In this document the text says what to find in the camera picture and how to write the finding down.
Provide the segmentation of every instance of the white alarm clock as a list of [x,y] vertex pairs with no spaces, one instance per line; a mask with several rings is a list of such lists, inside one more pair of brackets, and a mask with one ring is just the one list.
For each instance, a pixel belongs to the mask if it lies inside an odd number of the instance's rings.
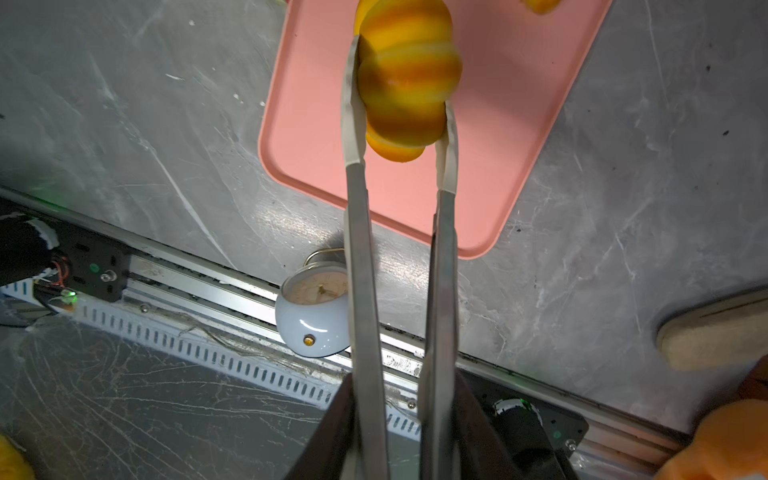
[[349,346],[346,266],[333,261],[310,263],[319,253],[343,250],[317,250],[280,287],[275,302],[277,331],[286,345],[301,356],[333,355]]

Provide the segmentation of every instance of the pink cutting board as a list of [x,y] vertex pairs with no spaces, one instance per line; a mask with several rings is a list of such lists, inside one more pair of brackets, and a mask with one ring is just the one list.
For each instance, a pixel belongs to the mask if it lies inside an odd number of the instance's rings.
[[[539,16],[519,0],[446,0],[464,73],[458,126],[458,255],[496,243],[611,0],[563,0]],[[291,0],[259,139],[278,183],[346,205],[340,102],[357,0]],[[373,221],[429,243],[435,151],[396,164],[366,152]]]

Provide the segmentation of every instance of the yellow object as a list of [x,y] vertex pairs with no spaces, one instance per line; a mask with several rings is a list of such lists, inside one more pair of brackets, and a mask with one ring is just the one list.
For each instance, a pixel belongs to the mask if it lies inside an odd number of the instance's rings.
[[742,400],[701,422],[693,443],[661,468],[655,480],[768,478],[768,402]]
[[525,0],[525,5],[539,15],[551,12],[559,3],[560,0]]
[[445,101],[462,60],[442,0],[360,0],[357,87],[368,145],[398,162],[416,159],[445,130]]
[[35,480],[32,467],[5,435],[0,435],[0,480]]

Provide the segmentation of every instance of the bolt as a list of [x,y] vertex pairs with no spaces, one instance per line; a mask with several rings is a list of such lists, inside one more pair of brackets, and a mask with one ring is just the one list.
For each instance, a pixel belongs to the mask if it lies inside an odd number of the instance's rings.
[[113,270],[106,270],[104,273],[99,275],[99,278],[102,282],[114,282],[118,279],[118,275]]

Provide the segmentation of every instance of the gray floor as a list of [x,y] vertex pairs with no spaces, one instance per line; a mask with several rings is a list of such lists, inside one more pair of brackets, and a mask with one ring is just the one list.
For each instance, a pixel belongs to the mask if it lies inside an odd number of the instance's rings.
[[[61,317],[0,328],[0,364],[0,430],[38,480],[280,480],[323,415]],[[392,478],[417,477],[418,451],[390,435]]]
[[[3,2],[0,183],[282,283],[342,231],[254,154],[284,12]],[[460,264],[463,351],[684,431],[727,396],[747,366],[671,372],[653,338],[768,277],[767,32],[760,0],[614,0],[497,246]],[[423,334],[428,249],[374,234],[381,317]]]

